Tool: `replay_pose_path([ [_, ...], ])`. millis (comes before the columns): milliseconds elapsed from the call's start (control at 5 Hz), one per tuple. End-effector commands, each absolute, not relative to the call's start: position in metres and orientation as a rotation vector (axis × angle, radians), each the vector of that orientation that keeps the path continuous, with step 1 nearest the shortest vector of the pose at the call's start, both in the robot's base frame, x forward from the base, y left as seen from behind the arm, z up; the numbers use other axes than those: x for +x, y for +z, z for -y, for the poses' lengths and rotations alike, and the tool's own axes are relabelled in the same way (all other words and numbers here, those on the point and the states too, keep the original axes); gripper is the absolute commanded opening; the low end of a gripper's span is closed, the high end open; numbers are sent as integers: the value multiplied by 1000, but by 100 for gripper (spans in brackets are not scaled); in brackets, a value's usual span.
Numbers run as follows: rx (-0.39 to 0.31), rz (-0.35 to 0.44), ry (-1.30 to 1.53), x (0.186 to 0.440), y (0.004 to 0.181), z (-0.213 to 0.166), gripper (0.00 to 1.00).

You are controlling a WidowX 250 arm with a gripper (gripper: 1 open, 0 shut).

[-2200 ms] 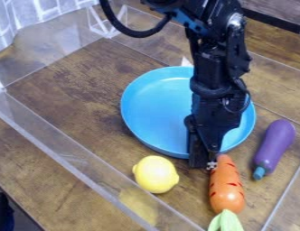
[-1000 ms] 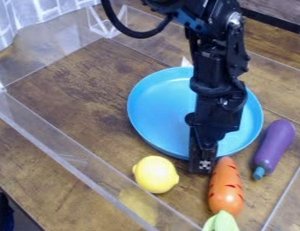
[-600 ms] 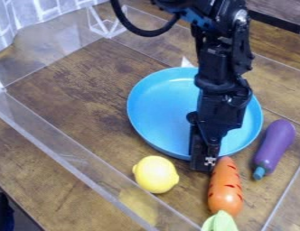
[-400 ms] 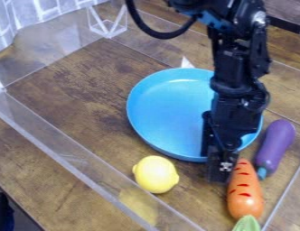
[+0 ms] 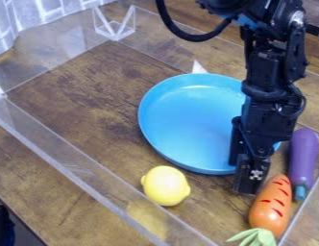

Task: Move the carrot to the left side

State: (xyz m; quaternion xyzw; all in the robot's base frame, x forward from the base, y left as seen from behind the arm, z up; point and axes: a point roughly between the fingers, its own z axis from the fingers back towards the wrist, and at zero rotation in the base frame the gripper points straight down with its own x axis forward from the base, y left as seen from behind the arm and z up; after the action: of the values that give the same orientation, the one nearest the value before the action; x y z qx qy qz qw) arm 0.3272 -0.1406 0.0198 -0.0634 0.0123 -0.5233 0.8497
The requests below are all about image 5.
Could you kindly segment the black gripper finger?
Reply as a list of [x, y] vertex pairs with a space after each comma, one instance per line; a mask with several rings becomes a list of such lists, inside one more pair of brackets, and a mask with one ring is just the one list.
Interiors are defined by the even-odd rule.
[[271, 168], [270, 158], [256, 158], [239, 154], [234, 191], [255, 195], [267, 179]]

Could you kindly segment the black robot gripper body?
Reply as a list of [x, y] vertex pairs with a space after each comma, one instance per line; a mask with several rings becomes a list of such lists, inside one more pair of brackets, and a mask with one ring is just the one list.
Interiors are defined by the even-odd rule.
[[239, 156], [251, 161], [266, 160], [274, 154], [274, 145], [291, 138], [298, 118], [306, 107], [306, 98], [294, 85], [266, 92], [242, 85], [246, 101], [242, 116], [234, 118], [230, 164], [240, 163]]

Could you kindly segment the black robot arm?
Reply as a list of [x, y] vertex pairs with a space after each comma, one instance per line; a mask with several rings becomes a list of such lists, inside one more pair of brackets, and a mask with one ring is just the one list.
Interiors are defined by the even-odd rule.
[[271, 169], [274, 145], [291, 139], [306, 98], [295, 81], [306, 77], [303, 0], [197, 0], [209, 13], [240, 25], [247, 77], [246, 101], [232, 120], [230, 164], [234, 190], [259, 192]]

